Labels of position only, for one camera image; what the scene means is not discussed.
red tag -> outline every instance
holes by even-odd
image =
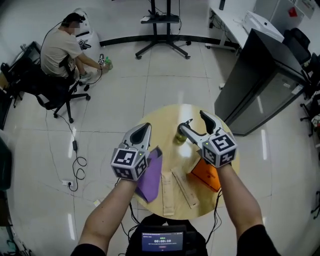
[[[292,7],[292,8],[289,10],[289,16],[290,16],[290,17],[298,17],[296,8]]]

man sitting on chair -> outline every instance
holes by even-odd
[[[41,68],[50,76],[67,78],[69,76],[65,67],[59,67],[59,64],[68,55],[68,64],[71,71],[75,67],[79,70],[79,81],[85,83],[92,77],[91,72],[86,72],[84,64],[98,70],[109,69],[108,65],[100,65],[93,59],[87,57],[81,50],[75,34],[75,29],[80,27],[80,23],[85,18],[77,13],[69,14],[58,28],[52,29],[45,37],[41,48]]]

yellow tabletop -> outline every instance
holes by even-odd
[[[162,158],[162,172],[171,172],[174,167],[181,167],[186,174],[191,172],[195,163],[200,159],[197,151],[199,148],[190,142],[189,139],[183,144],[178,144],[175,141],[177,127],[180,123],[193,119],[190,126],[199,134],[206,133],[205,122],[200,117],[201,109],[189,104],[169,105],[146,115],[139,123],[150,123],[152,125],[151,140],[149,151],[159,146],[163,153]],[[230,132],[229,127],[221,121],[223,129]],[[239,153],[232,161],[232,167],[235,172],[239,173]],[[182,193],[176,179],[172,176],[173,182],[173,196],[174,196],[174,215],[166,216],[168,219],[174,220],[191,220],[202,215],[205,215],[214,210],[218,193],[213,192],[203,183],[195,178],[188,178],[188,183],[192,187],[199,199],[199,205],[191,209]],[[159,185],[159,192],[157,198],[147,203],[137,194],[135,195],[137,201],[147,208],[150,212],[163,216],[163,195],[162,183]],[[219,199],[219,205],[223,202],[223,196]]]

sneaker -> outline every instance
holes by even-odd
[[[80,75],[79,81],[81,83],[85,83],[85,82],[89,81],[91,78],[92,78],[92,72],[85,72],[85,74]]]

timer screen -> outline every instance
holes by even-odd
[[[183,232],[142,233],[142,251],[144,252],[182,251],[183,243]]]

